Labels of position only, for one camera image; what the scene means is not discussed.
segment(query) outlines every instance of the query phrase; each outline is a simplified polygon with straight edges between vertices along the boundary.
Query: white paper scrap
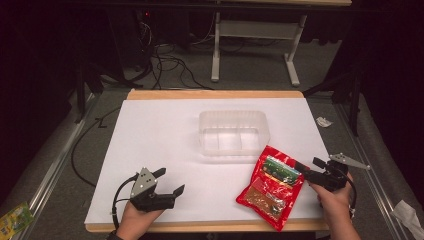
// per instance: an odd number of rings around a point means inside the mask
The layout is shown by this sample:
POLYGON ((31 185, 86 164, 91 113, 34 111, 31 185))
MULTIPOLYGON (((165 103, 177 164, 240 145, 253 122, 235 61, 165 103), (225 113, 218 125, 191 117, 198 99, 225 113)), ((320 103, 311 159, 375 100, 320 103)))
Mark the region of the white paper scrap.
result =
POLYGON ((316 120, 317 120, 318 125, 320 125, 321 127, 329 127, 331 124, 333 124, 333 122, 330 122, 323 117, 319 117, 316 120))
POLYGON ((417 213, 406 202, 400 201, 390 214, 399 219, 411 231, 416 240, 424 239, 424 230, 421 228, 417 213))

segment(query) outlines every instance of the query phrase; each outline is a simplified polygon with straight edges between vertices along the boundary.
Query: human hand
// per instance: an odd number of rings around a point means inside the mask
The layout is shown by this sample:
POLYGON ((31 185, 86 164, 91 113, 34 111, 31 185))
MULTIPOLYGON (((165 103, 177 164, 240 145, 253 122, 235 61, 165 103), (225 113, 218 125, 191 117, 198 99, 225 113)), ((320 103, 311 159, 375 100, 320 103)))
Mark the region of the human hand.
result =
MULTIPOLYGON (((348 173, 347 176, 352 180, 352 175, 350 173, 348 173)), ((349 183, 346 183, 344 188, 334 192, 329 192, 327 189, 317 184, 309 183, 309 185, 318 194, 318 200, 322 204, 324 216, 327 221, 333 218, 340 219, 342 217, 350 219, 349 198, 352 186, 349 183)))
MULTIPOLYGON (((350 173, 347 176, 353 181, 350 173)), ((313 183, 309 185, 318 194, 318 200, 324 209, 324 218, 330 228, 331 239, 360 239, 350 219, 349 199, 352 186, 346 183, 344 188, 329 192, 320 185, 313 183)))
POLYGON ((128 201, 122 214, 121 224, 116 231, 116 236, 124 240, 137 240, 146 233, 150 225, 164 212, 158 210, 152 212, 138 211, 128 201))

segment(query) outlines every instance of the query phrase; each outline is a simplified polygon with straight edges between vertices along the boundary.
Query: red snack bag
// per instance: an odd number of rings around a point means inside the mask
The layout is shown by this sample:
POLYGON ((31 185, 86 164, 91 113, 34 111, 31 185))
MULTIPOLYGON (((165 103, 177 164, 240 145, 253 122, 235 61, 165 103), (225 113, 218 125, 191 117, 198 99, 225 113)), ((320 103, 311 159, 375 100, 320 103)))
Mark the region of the red snack bag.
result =
POLYGON ((281 231, 304 182, 303 175, 295 167, 306 166, 266 146, 253 170, 249 186, 236 201, 254 209, 277 231, 281 231))

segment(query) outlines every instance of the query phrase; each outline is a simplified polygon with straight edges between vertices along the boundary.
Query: clear plastic container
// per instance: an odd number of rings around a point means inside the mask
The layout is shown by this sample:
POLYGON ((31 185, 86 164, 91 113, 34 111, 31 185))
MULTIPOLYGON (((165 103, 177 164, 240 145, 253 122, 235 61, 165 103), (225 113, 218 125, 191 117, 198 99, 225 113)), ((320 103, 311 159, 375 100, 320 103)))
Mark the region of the clear plastic container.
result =
POLYGON ((202 112, 199 135, 206 156, 259 156, 270 138, 266 115, 260 111, 202 112))

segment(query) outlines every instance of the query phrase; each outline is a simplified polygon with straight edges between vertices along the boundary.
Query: finger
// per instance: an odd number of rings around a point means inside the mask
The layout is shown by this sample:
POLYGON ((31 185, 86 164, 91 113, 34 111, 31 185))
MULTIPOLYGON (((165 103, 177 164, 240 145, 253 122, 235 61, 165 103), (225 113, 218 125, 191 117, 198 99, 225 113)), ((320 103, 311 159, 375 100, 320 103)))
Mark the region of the finger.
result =
POLYGON ((318 196, 320 196, 320 198, 324 198, 325 196, 329 196, 329 194, 332 194, 327 189, 318 184, 310 183, 309 186, 314 189, 314 191, 318 194, 318 196))
POLYGON ((145 218, 149 222, 154 222, 165 210, 157 210, 145 214, 145 218))
POLYGON ((127 203, 125 204, 125 210, 127 209, 136 209, 134 204, 132 204, 131 201, 127 201, 127 203))

